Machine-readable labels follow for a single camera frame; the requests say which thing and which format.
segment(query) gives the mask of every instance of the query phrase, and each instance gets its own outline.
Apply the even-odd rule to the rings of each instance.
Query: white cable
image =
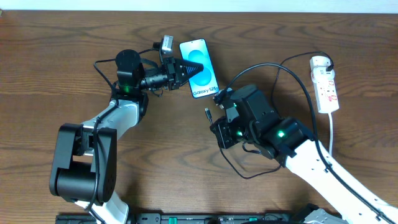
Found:
[[[331,153],[333,151],[333,120],[331,118],[331,113],[328,113],[328,115],[329,115],[329,127],[330,127],[329,154],[331,156]]]

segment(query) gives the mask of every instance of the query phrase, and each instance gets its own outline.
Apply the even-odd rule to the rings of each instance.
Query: phone screen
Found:
[[[204,39],[193,40],[180,44],[180,51],[184,60],[202,63],[203,71],[189,79],[192,96],[199,98],[218,92],[217,79],[211,64],[210,55]]]

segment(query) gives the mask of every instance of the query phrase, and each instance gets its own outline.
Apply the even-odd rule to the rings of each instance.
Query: power strip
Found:
[[[335,71],[327,71],[330,59],[324,56],[314,56],[310,60],[311,79],[315,90],[315,98],[319,113],[332,113],[339,109]]]

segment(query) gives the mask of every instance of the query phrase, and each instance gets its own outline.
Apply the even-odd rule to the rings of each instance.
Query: brown wood surface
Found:
[[[58,128],[107,107],[109,88],[95,60],[123,49],[144,50],[164,34],[178,43],[205,38],[225,86],[259,62],[280,62],[313,50],[335,61],[340,110],[334,113],[335,157],[367,188],[398,206],[398,16],[177,12],[6,11],[0,18],[0,223],[53,223],[56,214],[82,212],[49,192]],[[158,60],[155,53],[147,58]],[[286,63],[311,95],[310,57]],[[115,81],[116,66],[100,65]],[[274,68],[260,68],[235,87],[256,83],[269,95]],[[283,115],[310,125],[308,106],[282,72],[276,92]],[[282,169],[252,180],[238,177],[221,157],[204,108],[189,86],[150,96],[142,122],[118,142],[117,193],[135,207],[165,213],[294,211],[308,202],[333,208],[303,180]],[[327,147],[328,118],[318,114]],[[246,175],[275,161],[226,153]]]

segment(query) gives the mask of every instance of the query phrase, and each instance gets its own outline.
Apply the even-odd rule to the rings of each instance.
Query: samsung galaxy phone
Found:
[[[218,84],[211,64],[209,51],[204,39],[192,40],[180,44],[180,51],[184,60],[202,63],[203,71],[189,79],[192,96],[200,98],[218,92]]]

